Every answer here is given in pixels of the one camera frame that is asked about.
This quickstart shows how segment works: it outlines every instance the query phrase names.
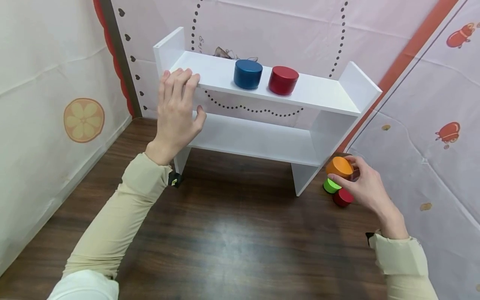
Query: dotted line pattern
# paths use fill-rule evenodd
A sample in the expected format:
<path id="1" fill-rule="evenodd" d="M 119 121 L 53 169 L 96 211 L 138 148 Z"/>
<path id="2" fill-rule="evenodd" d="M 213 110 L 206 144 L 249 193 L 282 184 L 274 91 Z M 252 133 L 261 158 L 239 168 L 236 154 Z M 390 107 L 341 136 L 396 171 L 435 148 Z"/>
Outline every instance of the dotted line pattern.
<path id="1" fill-rule="evenodd" d="M 197 4 L 197 10 L 195 11 L 195 16 L 193 17 L 193 25 L 192 25 L 192 45 L 195 44 L 195 40 L 193 39 L 195 37 L 195 24 L 197 23 L 197 16 L 198 16 L 198 9 L 201 7 L 200 3 Z M 272 115 L 275 115 L 275 116 L 280 116 L 280 117 L 290 117 L 290 116 L 295 116 L 296 113 L 300 113 L 300 110 L 303 110 L 303 108 L 301 108 L 300 110 L 297 110 L 297 112 L 292 112 L 292 113 L 289 113 L 289 114 L 278 114 L 278 113 L 275 113 L 273 112 L 272 110 L 270 109 L 261 109 L 261 110 L 253 110 L 253 109 L 250 109 L 250 108 L 247 108 L 246 106 L 244 105 L 238 105 L 238 106 L 227 106 L 225 107 L 225 105 L 222 105 L 221 103 L 218 103 L 217 101 L 215 101 L 210 95 L 209 95 L 209 91 L 205 90 L 205 94 L 207 94 L 207 97 L 210 98 L 210 101 L 213 101 L 215 104 L 218 104 L 218 106 L 220 106 L 221 108 L 226 108 L 226 109 L 238 109 L 238 108 L 242 108 L 242 109 L 246 109 L 247 111 L 251 111 L 251 112 L 255 112 L 255 113 L 264 113 L 264 112 L 269 112 L 271 113 Z"/>
<path id="2" fill-rule="evenodd" d="M 217 103 L 217 101 L 215 101 L 215 104 L 218 104 L 218 106 L 221 106 L 222 108 L 226 108 L 226 109 L 239 109 L 239 108 L 243 108 L 243 109 L 246 109 L 247 111 L 251 111 L 251 112 L 270 112 L 272 115 L 275 115 L 275 116 L 280 116 L 280 117 L 290 117 L 290 116 L 295 116 L 295 112 L 292 112 L 292 113 L 289 113 L 288 115 L 287 114 L 278 114 L 278 113 L 275 113 L 273 111 L 271 111 L 270 109 L 267 110 L 267 109 L 261 109 L 261 110 L 253 110 L 253 109 L 250 109 L 250 108 L 247 108 L 246 106 L 244 105 L 239 105 L 239 106 L 227 106 L 225 107 L 225 105 L 222 105 L 221 103 Z"/>
<path id="3" fill-rule="evenodd" d="M 346 2 L 343 4 L 343 7 L 340 9 L 340 11 L 343 12 L 342 20 L 345 19 L 345 13 L 344 13 L 344 11 L 345 11 L 345 8 L 346 8 L 347 5 L 348 5 L 348 1 L 346 1 Z M 340 48 L 343 47 L 343 40 L 344 40 L 344 39 L 345 39 L 345 36 L 342 35 L 342 37 L 341 37 L 342 42 L 340 43 Z M 333 64 L 332 72 L 330 73 L 330 75 L 328 75 L 328 77 L 332 77 L 332 75 L 333 75 L 332 73 L 335 72 L 335 67 L 336 67 L 337 65 L 338 65 L 337 62 L 335 62 L 335 63 Z"/>
<path id="4" fill-rule="evenodd" d="M 198 3 L 197 4 L 197 9 L 199 9 L 201 7 L 201 5 Z M 119 8 L 119 14 L 120 14 L 120 17 L 123 17 L 125 15 L 125 12 Z M 198 10 L 195 11 L 195 17 L 193 18 L 193 23 L 197 23 L 197 19 L 196 19 L 196 16 L 198 16 Z M 128 34 L 125 34 L 125 40 L 127 42 L 129 42 L 132 38 L 128 35 Z M 133 55 L 130 55 L 130 59 L 132 62 L 135 62 L 136 61 L 136 58 L 133 56 Z M 138 74 L 135 74 L 135 79 L 136 80 L 140 80 L 140 76 Z M 275 115 L 275 116 L 280 116 L 280 117 L 290 117 L 290 116 L 295 116 L 295 114 L 298 114 L 300 113 L 301 110 L 303 110 L 303 108 L 300 108 L 300 110 L 297 110 L 297 112 L 291 112 L 289 114 L 278 114 L 278 113 L 275 113 L 274 111 L 270 110 L 270 109 L 261 109 L 261 110 L 253 110 L 253 109 L 250 109 L 250 108 L 247 108 L 246 106 L 244 105 L 239 105 L 239 106 L 227 106 L 225 107 L 225 105 L 222 105 L 221 103 L 218 103 L 217 101 L 215 101 L 210 95 L 209 95 L 209 91 L 205 90 L 205 93 L 207 94 L 207 96 L 210 98 L 210 101 L 213 101 L 215 104 L 218 104 L 218 106 L 222 107 L 222 108 L 226 108 L 226 109 L 238 109 L 238 108 L 242 108 L 242 109 L 246 109 L 247 111 L 251 111 L 251 112 L 254 112 L 254 113 L 271 113 L 272 115 Z M 140 96 L 144 96 L 145 93 L 142 92 L 142 91 L 139 91 L 139 94 Z"/>
<path id="5" fill-rule="evenodd" d="M 120 17 L 122 17 L 122 18 L 125 16 L 125 11 L 124 11 L 123 9 L 121 9 L 121 8 L 119 8 L 119 15 L 120 15 Z M 132 39 L 132 38 L 131 38 L 128 34 L 125 34 L 125 40 L 126 40 L 127 42 L 130 42 L 131 39 Z M 135 56 L 130 55 L 130 60 L 131 60 L 132 62 L 135 62 L 137 59 L 135 58 Z M 138 74 L 135 74 L 135 79 L 136 79 L 136 80 L 140 80 L 140 76 L 139 76 Z M 139 91 L 139 94 L 140 94 L 140 96 L 145 95 L 145 93 L 142 92 L 142 91 Z"/>

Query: wooden floor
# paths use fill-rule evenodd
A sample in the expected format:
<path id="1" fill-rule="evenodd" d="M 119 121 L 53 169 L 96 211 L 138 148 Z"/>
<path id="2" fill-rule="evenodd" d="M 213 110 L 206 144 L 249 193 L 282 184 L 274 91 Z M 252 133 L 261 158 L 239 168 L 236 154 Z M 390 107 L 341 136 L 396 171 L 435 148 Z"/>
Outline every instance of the wooden floor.
<path id="1" fill-rule="evenodd" d="M 0 299 L 46 299 L 128 163 L 155 135 L 136 119 L 0 278 Z M 120 299 L 385 299 L 365 232 L 324 172 L 295 196 L 290 165 L 193 149 L 179 189 L 153 206 L 120 266 Z"/>

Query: red ladybug print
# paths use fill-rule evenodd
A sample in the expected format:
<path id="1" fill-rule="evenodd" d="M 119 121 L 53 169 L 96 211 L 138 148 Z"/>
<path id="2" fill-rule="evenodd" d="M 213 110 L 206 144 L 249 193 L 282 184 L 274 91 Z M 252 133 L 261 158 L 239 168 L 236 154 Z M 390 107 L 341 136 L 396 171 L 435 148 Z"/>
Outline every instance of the red ladybug print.
<path id="1" fill-rule="evenodd" d="M 457 122 L 448 123 L 439 132 L 435 132 L 435 134 L 438 135 L 435 139 L 436 141 L 442 140 L 445 144 L 455 143 L 460 136 L 460 124 Z"/>
<path id="2" fill-rule="evenodd" d="M 463 43 L 470 42 L 469 37 L 475 31 L 475 24 L 469 23 L 462 27 L 462 29 L 452 33 L 447 39 L 447 45 L 452 48 L 462 48 Z"/>

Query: wrist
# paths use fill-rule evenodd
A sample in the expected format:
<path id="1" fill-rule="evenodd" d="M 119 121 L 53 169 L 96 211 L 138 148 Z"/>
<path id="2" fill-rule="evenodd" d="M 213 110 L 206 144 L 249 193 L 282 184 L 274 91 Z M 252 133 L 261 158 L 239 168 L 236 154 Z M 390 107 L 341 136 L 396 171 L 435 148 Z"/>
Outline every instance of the wrist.
<path id="1" fill-rule="evenodd" d="M 392 203 L 392 207 L 378 214 L 382 236 L 392 240 L 406 240 L 410 237 L 405 220 L 399 209 Z"/>
<path id="2" fill-rule="evenodd" d="M 148 143 L 145 155 L 159 166 L 168 166 L 176 153 L 174 153 L 172 147 L 153 140 Z"/>

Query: lower shelf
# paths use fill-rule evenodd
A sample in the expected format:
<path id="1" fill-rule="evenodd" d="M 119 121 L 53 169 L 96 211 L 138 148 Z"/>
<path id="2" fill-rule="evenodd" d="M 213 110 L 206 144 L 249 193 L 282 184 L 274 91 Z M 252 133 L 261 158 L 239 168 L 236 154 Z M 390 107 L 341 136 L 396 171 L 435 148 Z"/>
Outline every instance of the lower shelf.
<path id="1" fill-rule="evenodd" d="M 189 147 L 320 166 L 308 130 L 208 114 Z"/>

